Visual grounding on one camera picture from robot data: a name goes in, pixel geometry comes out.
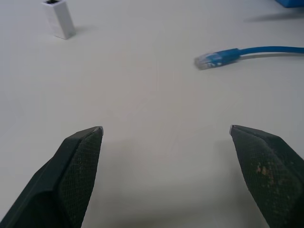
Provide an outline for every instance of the blue ethernet cable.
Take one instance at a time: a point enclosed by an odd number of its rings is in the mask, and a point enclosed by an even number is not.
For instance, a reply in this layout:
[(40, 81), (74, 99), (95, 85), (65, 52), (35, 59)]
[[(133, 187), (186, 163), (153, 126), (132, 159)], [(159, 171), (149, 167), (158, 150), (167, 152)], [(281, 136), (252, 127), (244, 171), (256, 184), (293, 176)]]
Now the blue ethernet cable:
[(251, 47), (246, 49), (229, 49), (210, 54), (204, 54), (195, 58), (194, 63), (200, 70), (215, 68), (222, 65), (233, 63), (240, 59), (242, 55), (263, 53), (263, 52), (281, 52), (281, 53), (299, 53), (304, 54), (304, 47), (282, 47), (282, 46), (268, 46), (268, 47)]

